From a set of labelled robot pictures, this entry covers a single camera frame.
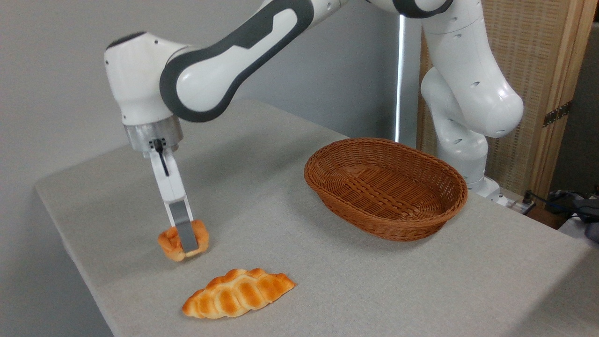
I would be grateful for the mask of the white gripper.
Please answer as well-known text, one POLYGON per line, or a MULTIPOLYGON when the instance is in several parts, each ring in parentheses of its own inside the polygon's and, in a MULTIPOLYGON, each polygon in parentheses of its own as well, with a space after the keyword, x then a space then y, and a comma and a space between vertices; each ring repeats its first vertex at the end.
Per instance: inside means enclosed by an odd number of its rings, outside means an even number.
POLYGON ((161 154, 151 151, 148 155, 160 195, 167 204, 171 226, 177 230, 184 254, 190 256, 198 250, 199 245, 193 232, 193 216, 174 153, 167 148, 161 154))

